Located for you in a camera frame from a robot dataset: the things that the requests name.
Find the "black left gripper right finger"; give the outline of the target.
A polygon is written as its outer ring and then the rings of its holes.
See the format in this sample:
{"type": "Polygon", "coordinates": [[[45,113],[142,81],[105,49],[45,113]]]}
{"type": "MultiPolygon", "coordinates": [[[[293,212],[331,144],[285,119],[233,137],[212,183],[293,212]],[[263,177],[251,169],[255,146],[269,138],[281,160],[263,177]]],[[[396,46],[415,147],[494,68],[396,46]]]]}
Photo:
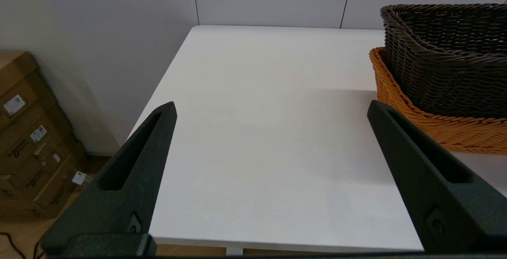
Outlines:
{"type": "Polygon", "coordinates": [[[367,117],[427,253],[506,253],[506,197],[397,110],[367,117]]]}

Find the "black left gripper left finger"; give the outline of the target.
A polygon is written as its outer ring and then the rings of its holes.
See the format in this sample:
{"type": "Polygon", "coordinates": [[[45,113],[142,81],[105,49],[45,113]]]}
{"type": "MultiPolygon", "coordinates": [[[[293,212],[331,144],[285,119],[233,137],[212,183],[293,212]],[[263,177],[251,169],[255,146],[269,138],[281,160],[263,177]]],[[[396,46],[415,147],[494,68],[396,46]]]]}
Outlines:
{"type": "Polygon", "coordinates": [[[156,253],[149,234],[177,120],[157,107],[40,238],[45,253],[156,253]]]}

